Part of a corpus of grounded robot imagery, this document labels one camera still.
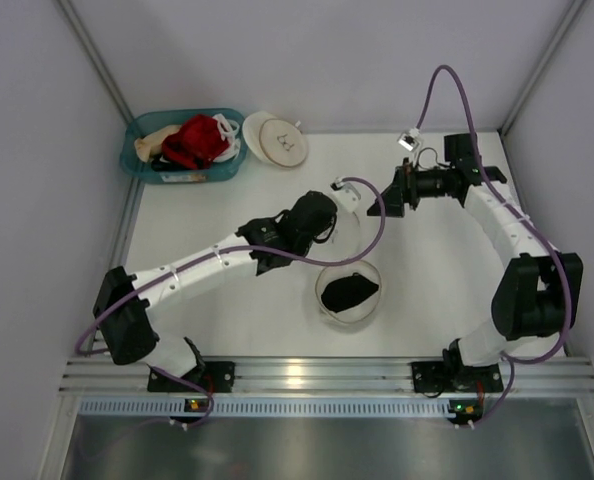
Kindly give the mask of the black bra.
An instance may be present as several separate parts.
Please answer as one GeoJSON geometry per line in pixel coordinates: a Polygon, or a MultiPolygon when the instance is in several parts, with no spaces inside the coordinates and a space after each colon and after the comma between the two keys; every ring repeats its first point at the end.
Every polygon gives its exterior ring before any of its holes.
{"type": "Polygon", "coordinates": [[[319,298],[328,311],[339,313],[361,305],[379,289],[379,285],[369,278],[353,273],[328,283],[319,298]]]}

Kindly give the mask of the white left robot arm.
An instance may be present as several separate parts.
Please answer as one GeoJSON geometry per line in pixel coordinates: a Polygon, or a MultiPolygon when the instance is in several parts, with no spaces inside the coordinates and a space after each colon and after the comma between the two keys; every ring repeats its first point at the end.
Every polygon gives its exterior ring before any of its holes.
{"type": "Polygon", "coordinates": [[[205,370],[201,353],[190,338],[164,331],[166,310],[228,281],[290,265],[327,241],[337,214],[330,197],[309,191],[292,208],[253,219],[197,254],[132,274],[124,267],[110,270],[93,314],[113,363],[143,361],[175,377],[198,378],[205,370]]]}

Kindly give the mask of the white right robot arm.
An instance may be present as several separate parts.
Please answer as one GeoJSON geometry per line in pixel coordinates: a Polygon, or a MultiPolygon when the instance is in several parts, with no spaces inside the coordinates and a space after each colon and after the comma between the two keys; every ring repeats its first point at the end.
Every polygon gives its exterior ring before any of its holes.
{"type": "Polygon", "coordinates": [[[465,367],[484,367],[510,354],[524,338],[556,336],[557,343],[537,357],[542,362],[563,347],[575,323],[583,262],[576,253],[559,251],[537,230],[514,201],[501,170],[483,165],[476,136],[447,135],[443,151],[443,164],[431,169],[404,159],[367,213],[401,218],[426,198],[457,200],[481,227],[504,272],[489,320],[448,350],[465,367]]]}

